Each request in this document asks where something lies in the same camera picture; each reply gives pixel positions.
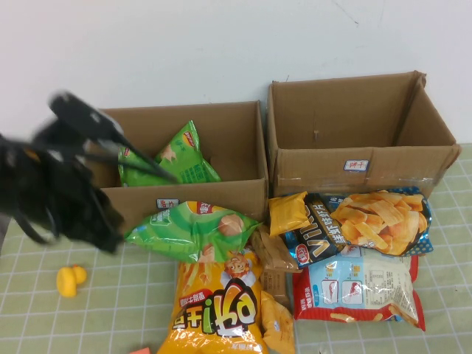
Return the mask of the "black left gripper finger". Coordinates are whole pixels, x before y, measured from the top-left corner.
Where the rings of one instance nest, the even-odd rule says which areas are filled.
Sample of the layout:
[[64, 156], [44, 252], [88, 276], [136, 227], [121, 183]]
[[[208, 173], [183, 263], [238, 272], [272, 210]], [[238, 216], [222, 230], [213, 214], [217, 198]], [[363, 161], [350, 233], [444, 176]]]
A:
[[109, 226], [119, 235], [122, 234], [121, 228], [125, 222], [123, 216], [112, 205], [111, 200], [103, 191], [95, 191], [100, 208], [103, 211], [104, 218], [107, 220]]
[[120, 234], [108, 227], [86, 228], [79, 239], [109, 254], [114, 254], [120, 246]]

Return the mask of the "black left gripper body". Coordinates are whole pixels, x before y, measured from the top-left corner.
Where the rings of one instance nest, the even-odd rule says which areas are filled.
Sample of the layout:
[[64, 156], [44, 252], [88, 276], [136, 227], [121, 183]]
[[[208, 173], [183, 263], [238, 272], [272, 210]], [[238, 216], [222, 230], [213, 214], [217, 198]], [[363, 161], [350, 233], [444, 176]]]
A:
[[109, 236], [106, 195], [91, 182], [91, 171], [82, 162], [86, 138], [61, 121], [50, 122], [33, 137], [25, 155], [38, 170], [38, 199], [46, 210], [46, 224], [53, 235]]

